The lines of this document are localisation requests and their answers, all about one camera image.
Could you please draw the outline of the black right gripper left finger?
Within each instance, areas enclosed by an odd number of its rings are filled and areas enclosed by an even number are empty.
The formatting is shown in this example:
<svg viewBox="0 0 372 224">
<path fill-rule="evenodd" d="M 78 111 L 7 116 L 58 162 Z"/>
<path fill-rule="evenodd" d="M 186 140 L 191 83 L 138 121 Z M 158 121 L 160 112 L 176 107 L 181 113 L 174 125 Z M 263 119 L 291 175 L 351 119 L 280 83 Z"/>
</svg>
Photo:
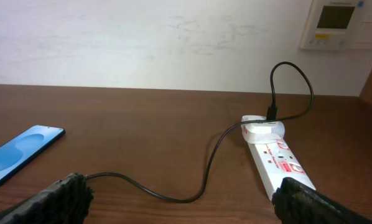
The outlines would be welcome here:
<svg viewBox="0 0 372 224">
<path fill-rule="evenodd" d="M 0 212 L 0 224 L 83 224 L 93 191 L 75 173 Z"/>
</svg>

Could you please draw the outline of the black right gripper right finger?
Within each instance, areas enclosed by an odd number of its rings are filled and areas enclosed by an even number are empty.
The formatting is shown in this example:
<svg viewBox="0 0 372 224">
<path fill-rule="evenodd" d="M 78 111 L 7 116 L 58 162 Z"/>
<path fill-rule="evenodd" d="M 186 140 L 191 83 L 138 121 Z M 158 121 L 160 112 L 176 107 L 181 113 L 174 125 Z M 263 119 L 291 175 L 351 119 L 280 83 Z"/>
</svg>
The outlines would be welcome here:
<svg viewBox="0 0 372 224">
<path fill-rule="evenodd" d="M 272 195 L 272 204 L 282 224 L 372 224 L 372 220 L 292 177 L 283 178 Z"/>
</svg>

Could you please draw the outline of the blue screen smartphone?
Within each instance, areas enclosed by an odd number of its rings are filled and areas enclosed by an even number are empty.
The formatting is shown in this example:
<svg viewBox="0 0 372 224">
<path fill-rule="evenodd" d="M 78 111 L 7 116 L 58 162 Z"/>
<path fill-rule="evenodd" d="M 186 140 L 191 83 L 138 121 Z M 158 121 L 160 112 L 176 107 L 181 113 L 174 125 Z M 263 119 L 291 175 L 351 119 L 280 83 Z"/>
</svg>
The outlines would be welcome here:
<svg viewBox="0 0 372 224">
<path fill-rule="evenodd" d="M 65 134 L 63 128 L 35 125 L 0 147 L 0 186 Z"/>
</svg>

